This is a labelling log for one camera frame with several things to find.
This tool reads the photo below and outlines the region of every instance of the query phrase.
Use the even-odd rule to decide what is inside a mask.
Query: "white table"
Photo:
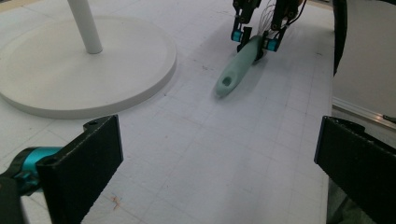
[[[237,45],[230,1],[90,4],[94,16],[137,17],[166,30],[177,43],[177,70],[154,97],[119,113],[125,160],[84,223],[325,223],[328,177],[313,159],[321,117],[332,108],[330,10],[307,6],[279,51],[218,99],[213,88]],[[71,17],[64,0],[3,12],[0,47]],[[4,170],[25,147],[64,146],[88,121],[42,119],[4,100],[0,116]],[[23,202],[32,223],[50,223],[41,193]]]

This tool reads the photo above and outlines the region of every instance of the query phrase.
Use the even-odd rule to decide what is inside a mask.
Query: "white stand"
[[[169,35],[145,21],[100,17],[102,51],[91,11],[81,13],[84,1],[69,0],[76,22],[37,28],[2,49],[0,93],[10,104],[53,119],[100,117],[147,100],[170,80],[177,51]]]

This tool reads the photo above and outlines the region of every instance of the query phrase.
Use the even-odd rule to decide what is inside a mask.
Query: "wire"
[[[296,17],[296,19],[294,19],[293,21],[289,22],[289,25],[293,24],[295,21],[297,21],[300,18],[301,14],[303,14],[303,11],[304,11],[304,8],[305,8],[305,4],[306,4],[306,0],[304,0],[303,6],[301,8],[301,11],[298,14],[298,16]]]

